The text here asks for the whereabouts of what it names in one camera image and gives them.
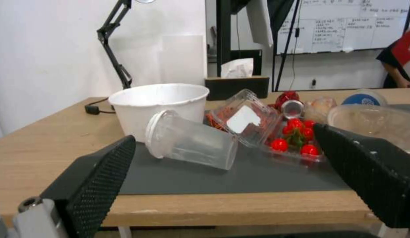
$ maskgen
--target cup lid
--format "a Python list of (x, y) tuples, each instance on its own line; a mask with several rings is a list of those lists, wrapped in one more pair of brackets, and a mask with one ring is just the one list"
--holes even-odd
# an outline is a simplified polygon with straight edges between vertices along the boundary
[(177, 115), (177, 113), (173, 110), (163, 110), (161, 112), (156, 113), (151, 117), (149, 120), (148, 125), (146, 126), (145, 132), (145, 145), (148, 148), (149, 153), (154, 157), (161, 159), (164, 158), (162, 151), (159, 149), (159, 146), (153, 141), (153, 135), (155, 133), (155, 127), (158, 124), (158, 121), (165, 113), (171, 113), (173, 115)]

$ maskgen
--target tissue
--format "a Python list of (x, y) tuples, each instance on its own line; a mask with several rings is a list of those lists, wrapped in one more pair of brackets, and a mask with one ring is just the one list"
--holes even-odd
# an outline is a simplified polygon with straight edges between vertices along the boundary
[(221, 77), (251, 77), (252, 72), (253, 58), (232, 60), (221, 65)]

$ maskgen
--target tissue box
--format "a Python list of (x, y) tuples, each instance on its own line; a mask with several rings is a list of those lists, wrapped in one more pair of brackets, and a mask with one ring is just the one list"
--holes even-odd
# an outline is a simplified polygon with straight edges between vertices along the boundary
[(252, 76), (244, 78), (208, 77), (205, 87), (209, 89), (208, 101), (227, 100), (243, 89), (249, 89), (258, 98), (267, 98), (270, 78)]

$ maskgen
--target black lamp arm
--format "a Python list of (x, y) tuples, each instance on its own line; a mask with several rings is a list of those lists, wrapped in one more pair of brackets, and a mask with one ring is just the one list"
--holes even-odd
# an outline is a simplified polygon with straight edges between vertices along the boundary
[[(111, 22), (112, 19), (117, 14), (118, 10), (122, 6), (123, 6), (122, 11), (119, 13), (115, 21)], [(131, 8), (131, 0), (118, 0), (117, 4), (114, 6), (114, 8), (111, 11), (111, 14), (109, 14), (108, 18), (105, 20), (105, 23), (103, 24), (103, 26), (97, 30), (98, 39), (100, 43), (102, 44), (103, 48), (105, 49), (106, 54), (108, 54), (108, 57), (111, 60), (112, 66), (114, 66), (114, 69), (117, 72), (118, 77), (120, 78), (124, 89), (131, 88), (131, 83), (133, 79), (131, 75), (127, 72), (127, 70), (124, 68), (124, 66), (118, 63), (118, 60), (115, 58), (114, 53), (112, 52), (111, 48), (108, 45), (108, 39), (111, 36), (112, 32), (114, 32), (115, 28), (120, 26), (120, 22), (122, 18), (124, 18), (125, 14), (128, 12), (130, 8)]]

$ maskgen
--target white label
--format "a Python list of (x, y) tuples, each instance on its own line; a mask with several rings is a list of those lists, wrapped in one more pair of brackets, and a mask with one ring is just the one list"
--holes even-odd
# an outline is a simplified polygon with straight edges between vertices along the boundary
[(227, 126), (235, 133), (240, 134), (250, 123), (259, 126), (261, 118), (256, 115), (250, 107), (243, 105), (243, 107), (227, 121)]

